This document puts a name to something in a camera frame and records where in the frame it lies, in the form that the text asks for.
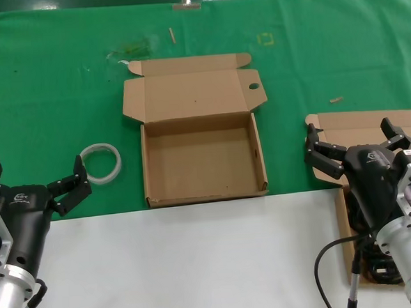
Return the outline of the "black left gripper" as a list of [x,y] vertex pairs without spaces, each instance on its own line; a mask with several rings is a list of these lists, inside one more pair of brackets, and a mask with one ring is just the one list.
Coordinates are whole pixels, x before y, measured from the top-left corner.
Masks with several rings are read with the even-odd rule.
[[[0,178],[3,167],[0,163]],[[13,237],[7,264],[26,270],[36,277],[53,212],[64,217],[92,193],[80,155],[73,173],[44,185],[0,185],[3,205],[0,214]]]

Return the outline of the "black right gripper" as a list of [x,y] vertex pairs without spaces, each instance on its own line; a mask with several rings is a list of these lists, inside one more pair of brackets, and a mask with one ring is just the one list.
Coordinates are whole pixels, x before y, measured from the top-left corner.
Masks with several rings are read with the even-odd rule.
[[403,215],[396,202],[400,169],[393,165],[394,151],[411,149],[411,137],[387,117],[382,119],[380,128],[386,137],[385,142],[347,149],[321,141],[319,132],[322,130],[310,123],[304,158],[308,165],[335,180],[345,175],[366,223],[374,231]]

